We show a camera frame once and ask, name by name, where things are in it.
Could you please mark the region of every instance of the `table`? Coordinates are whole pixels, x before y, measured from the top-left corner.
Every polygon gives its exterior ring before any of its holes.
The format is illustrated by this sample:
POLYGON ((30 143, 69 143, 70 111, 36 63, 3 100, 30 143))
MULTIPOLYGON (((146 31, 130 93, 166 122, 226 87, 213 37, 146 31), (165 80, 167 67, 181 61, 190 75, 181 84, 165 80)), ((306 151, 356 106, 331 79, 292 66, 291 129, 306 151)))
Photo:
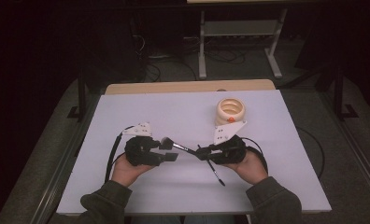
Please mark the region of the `table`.
MULTIPOLYGON (((107 158, 121 130, 149 121, 154 139, 169 136, 186 147, 207 146, 215 127, 215 105, 227 96, 245 103, 249 124, 238 135, 250 137, 262 147, 269 174, 298 195, 305 212, 331 210, 280 92, 269 80, 236 80, 109 86, 94 113, 57 212, 76 215, 84 211, 79 199, 104 183, 107 158)), ((117 154, 129 138, 122 138, 117 154)), ((176 162, 164 162, 130 187, 134 192, 127 215, 251 212, 245 197, 249 184, 232 170, 216 165, 226 183, 223 187, 206 162, 176 152, 176 162)))

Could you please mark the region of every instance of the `hand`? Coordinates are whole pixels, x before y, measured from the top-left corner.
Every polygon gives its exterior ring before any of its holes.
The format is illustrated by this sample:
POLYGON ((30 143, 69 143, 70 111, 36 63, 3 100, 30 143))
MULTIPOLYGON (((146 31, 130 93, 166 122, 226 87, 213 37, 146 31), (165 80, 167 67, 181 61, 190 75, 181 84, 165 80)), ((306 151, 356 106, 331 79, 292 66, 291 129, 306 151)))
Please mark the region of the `hand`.
POLYGON ((133 166, 126 159, 126 154, 123 153, 115 162, 111 180, 118 182, 127 188, 132 185, 140 175, 153 167, 154 166, 149 165, 133 166))
POLYGON ((248 150, 244 160, 240 163, 224 164, 223 166, 234 170, 242 179, 251 185, 255 185, 268 177, 258 156, 248 150))

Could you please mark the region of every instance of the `white desk leg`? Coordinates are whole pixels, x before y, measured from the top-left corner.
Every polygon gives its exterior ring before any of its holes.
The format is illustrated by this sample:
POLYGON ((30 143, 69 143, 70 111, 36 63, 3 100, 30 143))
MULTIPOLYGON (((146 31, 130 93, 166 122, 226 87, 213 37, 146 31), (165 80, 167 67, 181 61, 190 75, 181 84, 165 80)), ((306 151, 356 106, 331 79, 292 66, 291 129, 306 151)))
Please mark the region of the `white desk leg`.
POLYGON ((199 78, 206 79, 205 59, 205 12, 202 11, 200 19, 200 51, 199 51, 199 78))
POLYGON ((274 54, 275 54, 276 45, 278 44, 278 39, 280 38, 280 33, 281 33, 281 29, 284 24, 286 14, 287 14, 287 8, 283 8, 280 13, 280 18, 277 21, 275 33, 273 34, 273 43, 270 46, 270 49, 264 49, 267 60, 270 64, 270 67, 272 68, 272 72, 273 72, 273 75, 275 75, 275 78, 283 77, 283 75, 281 75, 280 69, 278 68, 278 63, 276 62, 274 54))

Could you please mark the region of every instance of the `dark green jacket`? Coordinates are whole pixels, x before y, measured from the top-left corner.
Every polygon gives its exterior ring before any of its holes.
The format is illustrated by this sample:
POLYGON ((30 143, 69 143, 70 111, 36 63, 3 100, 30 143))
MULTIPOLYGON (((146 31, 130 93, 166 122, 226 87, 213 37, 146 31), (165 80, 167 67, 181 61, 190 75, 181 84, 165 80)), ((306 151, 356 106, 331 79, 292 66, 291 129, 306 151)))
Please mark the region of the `dark green jacket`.
MULTIPOLYGON (((80 202, 87 209, 77 223, 123 223, 124 207, 132 191, 114 181, 80 202)), ((298 197, 268 177, 246 191, 259 223, 302 223, 302 207, 298 197)))

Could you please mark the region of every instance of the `person's right hand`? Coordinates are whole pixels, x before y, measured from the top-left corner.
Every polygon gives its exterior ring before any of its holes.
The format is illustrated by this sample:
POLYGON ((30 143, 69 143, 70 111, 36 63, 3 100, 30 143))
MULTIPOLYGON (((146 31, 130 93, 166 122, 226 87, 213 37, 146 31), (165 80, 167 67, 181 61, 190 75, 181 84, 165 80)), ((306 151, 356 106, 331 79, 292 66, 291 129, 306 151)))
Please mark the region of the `person's right hand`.
POLYGON ((255 185, 268 177, 258 156, 248 150, 244 160, 240 163, 223 164, 223 166, 234 170, 242 179, 251 185, 255 185))

